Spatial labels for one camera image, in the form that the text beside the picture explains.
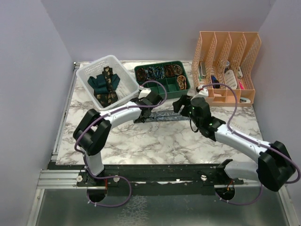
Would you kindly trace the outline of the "grey blue floral tie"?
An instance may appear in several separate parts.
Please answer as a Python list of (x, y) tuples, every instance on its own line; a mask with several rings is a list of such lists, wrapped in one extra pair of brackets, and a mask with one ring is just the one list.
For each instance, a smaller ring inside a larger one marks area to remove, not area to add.
[(156, 121), (187, 121), (189, 117), (180, 115), (171, 110), (167, 111), (156, 111), (152, 112), (150, 116), (146, 119), (146, 122), (156, 122)]

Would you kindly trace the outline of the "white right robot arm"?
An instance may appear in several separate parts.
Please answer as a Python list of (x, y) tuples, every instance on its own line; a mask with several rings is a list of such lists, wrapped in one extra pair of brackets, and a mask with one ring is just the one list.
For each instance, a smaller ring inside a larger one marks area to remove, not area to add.
[(204, 137), (226, 144), (254, 161), (226, 164), (216, 172), (216, 179), (227, 184), (233, 178), (261, 182), (267, 189), (278, 191), (295, 173), (297, 167), (281, 142), (269, 143), (234, 130), (225, 121), (211, 115), (210, 106), (203, 97), (183, 95), (173, 102), (175, 113), (188, 117)]

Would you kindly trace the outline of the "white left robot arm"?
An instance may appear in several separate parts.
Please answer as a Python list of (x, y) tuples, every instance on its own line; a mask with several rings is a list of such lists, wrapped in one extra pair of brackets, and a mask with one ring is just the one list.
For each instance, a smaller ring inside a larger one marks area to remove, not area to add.
[(98, 186), (103, 182), (104, 165), (101, 150), (104, 148), (111, 129), (128, 121), (145, 122), (155, 106), (163, 101), (162, 97), (150, 91), (145, 97), (131, 99), (126, 104), (105, 111), (103, 114), (90, 109), (86, 112), (73, 133), (76, 151), (83, 154), (88, 169), (88, 181)]

